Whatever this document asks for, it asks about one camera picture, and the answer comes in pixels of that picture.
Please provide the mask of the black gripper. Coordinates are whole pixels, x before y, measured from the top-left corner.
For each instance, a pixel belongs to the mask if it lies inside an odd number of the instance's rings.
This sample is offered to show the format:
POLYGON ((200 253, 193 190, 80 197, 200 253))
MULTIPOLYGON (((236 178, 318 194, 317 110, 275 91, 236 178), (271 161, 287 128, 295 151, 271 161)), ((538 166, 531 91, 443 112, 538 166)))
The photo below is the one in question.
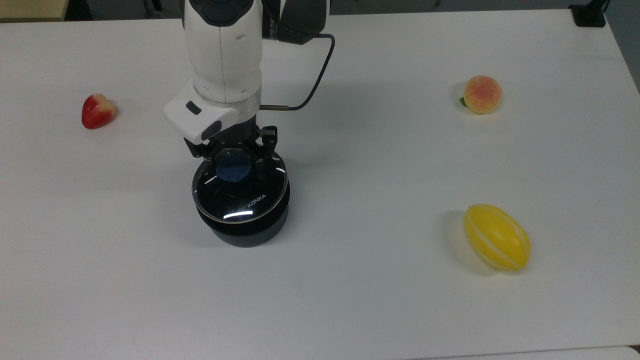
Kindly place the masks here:
POLYGON ((278 127, 258 127, 256 115, 242 123, 235 124, 226 130, 218 132, 214 137, 203 143, 194 144, 184 138, 192 157, 203 161, 217 162, 217 156, 224 148, 250 150, 253 161, 262 161, 274 155, 278 144, 278 127))

